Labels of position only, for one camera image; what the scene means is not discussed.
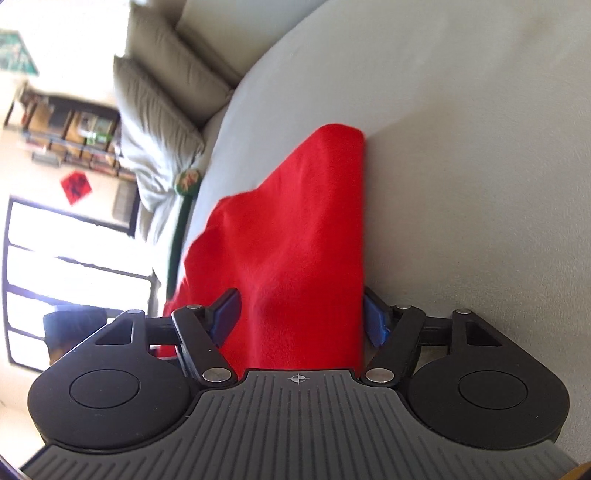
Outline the red shirt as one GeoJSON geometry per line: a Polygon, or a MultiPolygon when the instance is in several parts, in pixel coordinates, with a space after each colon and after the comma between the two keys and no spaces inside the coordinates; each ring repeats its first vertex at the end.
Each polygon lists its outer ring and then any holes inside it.
{"type": "Polygon", "coordinates": [[[221,352],[236,372],[360,371],[363,158],[360,130],[325,125],[259,187],[221,199],[165,312],[233,288],[242,313],[221,352]]]}

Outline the grey sofa pillow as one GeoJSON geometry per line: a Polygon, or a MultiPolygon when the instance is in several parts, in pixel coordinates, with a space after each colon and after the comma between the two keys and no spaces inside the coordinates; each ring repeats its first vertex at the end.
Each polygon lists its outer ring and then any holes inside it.
{"type": "Polygon", "coordinates": [[[114,94],[121,118],[121,165],[135,175],[150,212],[174,193],[185,170],[204,171],[200,131],[133,60],[113,59],[114,94]]]}

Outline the bookshelf with books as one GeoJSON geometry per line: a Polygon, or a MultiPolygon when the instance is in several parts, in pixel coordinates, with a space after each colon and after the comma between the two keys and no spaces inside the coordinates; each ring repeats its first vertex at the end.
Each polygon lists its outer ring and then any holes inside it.
{"type": "Polygon", "coordinates": [[[120,115],[112,107],[25,87],[11,101],[3,128],[20,136],[34,160],[135,180],[121,165],[120,115]]]}

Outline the red diamond wall decoration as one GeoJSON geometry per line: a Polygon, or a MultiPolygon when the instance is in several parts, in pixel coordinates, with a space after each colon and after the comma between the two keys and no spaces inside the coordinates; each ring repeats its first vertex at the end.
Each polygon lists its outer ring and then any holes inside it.
{"type": "Polygon", "coordinates": [[[89,180],[82,171],[68,174],[61,179],[60,185],[70,205],[74,205],[92,192],[89,180]]]}

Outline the grey sofa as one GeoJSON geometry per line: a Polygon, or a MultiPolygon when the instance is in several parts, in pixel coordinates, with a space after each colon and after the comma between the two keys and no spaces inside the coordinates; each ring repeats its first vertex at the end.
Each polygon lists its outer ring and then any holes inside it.
{"type": "Polygon", "coordinates": [[[367,138],[370,287],[465,306],[590,381],[590,5],[329,1],[226,110],[190,235],[318,127],[367,138]]]}

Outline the green massage hammer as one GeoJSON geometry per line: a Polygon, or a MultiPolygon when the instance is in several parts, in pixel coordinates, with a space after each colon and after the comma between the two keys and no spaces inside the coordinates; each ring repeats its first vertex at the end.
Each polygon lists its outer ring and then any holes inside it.
{"type": "Polygon", "coordinates": [[[169,264],[166,280],[166,299],[171,300],[176,291],[183,239],[186,233],[192,205],[197,200],[202,176],[197,169],[190,168],[181,172],[175,179],[174,189],[181,199],[177,223],[171,241],[169,264]]]}

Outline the black framed glass door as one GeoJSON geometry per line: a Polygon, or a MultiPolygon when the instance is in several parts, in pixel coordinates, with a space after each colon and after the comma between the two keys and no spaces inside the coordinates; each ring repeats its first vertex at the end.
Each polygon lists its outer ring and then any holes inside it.
{"type": "Polygon", "coordinates": [[[7,357],[34,372],[49,366],[43,318],[57,306],[102,308],[108,319],[158,309],[159,282],[130,222],[109,223],[12,197],[2,245],[7,357]]]}

